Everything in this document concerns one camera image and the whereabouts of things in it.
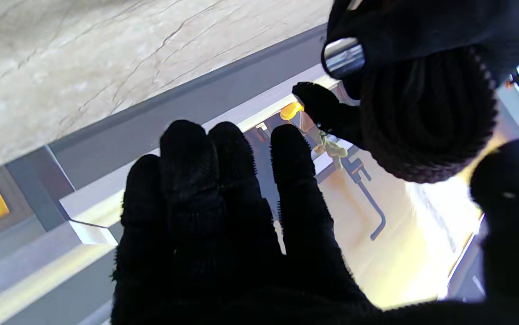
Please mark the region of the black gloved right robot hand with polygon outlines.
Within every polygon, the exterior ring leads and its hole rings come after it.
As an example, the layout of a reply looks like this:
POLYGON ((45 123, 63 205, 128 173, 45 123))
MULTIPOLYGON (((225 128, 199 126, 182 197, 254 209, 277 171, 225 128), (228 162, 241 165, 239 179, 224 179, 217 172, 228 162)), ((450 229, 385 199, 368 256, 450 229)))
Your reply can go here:
POLYGON ((206 132, 177 120, 160 151, 138 159, 127 177, 113 325, 519 325, 519 139, 485 156, 470 181, 488 222, 484 300, 388 310, 348 270, 294 126, 271 137, 286 253, 236 125, 206 132))

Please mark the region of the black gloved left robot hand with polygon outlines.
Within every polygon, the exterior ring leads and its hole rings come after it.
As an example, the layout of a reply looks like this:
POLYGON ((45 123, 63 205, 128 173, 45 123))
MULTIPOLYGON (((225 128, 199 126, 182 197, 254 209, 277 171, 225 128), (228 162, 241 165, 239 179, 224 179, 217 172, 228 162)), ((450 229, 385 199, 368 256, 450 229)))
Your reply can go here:
POLYGON ((321 63, 359 105, 319 84, 292 94, 317 127, 398 164, 459 171, 495 129, 496 90, 519 65, 519 0, 336 0, 321 63))

